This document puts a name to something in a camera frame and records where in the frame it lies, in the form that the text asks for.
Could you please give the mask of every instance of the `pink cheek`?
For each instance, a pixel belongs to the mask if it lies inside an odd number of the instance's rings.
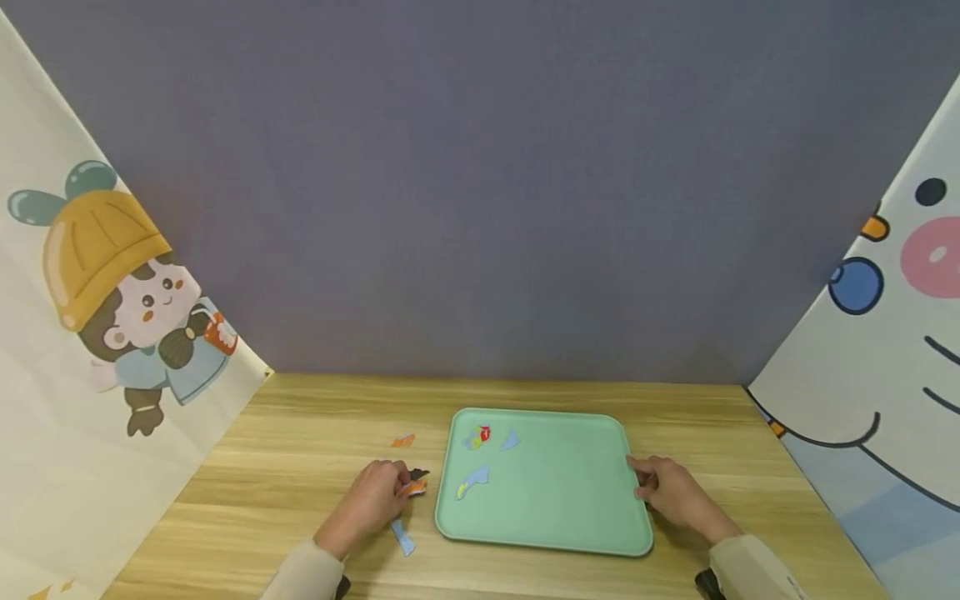
[[[900,268],[918,292],[960,298],[960,217],[940,217],[919,226],[903,244]]]

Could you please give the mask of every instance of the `table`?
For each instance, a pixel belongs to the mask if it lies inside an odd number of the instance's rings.
[[[436,489],[453,414],[491,406],[612,415],[636,455],[687,465],[812,598],[888,597],[752,402],[736,386],[407,379],[278,373],[110,587],[106,600],[256,598],[376,458],[428,468]],[[410,447],[394,438],[416,434]],[[413,498],[404,558],[389,531],[348,560],[348,598],[695,600],[707,549],[654,519],[642,559],[445,540],[436,495]]]

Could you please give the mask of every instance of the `teal ears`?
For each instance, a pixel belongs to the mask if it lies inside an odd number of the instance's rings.
[[[60,209],[66,206],[66,200],[46,192],[34,189],[22,189],[13,192],[7,198],[7,210],[14,219],[26,225],[50,227]]]
[[[50,227],[67,202],[94,190],[113,189],[116,182],[117,174],[112,167],[99,160],[85,160],[71,169],[66,177],[63,186],[66,199],[24,189],[13,192],[7,198],[7,210],[14,219],[25,225]]]
[[[98,189],[113,189],[117,184],[117,172],[99,160],[85,160],[70,170],[66,176],[67,201]]]

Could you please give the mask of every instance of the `green tray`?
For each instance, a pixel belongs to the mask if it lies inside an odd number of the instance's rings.
[[[490,427],[477,449],[465,441]],[[519,443],[501,450],[513,429]],[[434,518],[452,540],[642,556],[653,545],[623,426],[606,415],[465,408],[453,417]],[[457,499],[464,479],[488,483]]]

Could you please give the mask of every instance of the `gray wall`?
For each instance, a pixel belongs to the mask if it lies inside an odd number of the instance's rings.
[[[279,370],[745,382],[960,65],[953,0],[0,0]]]

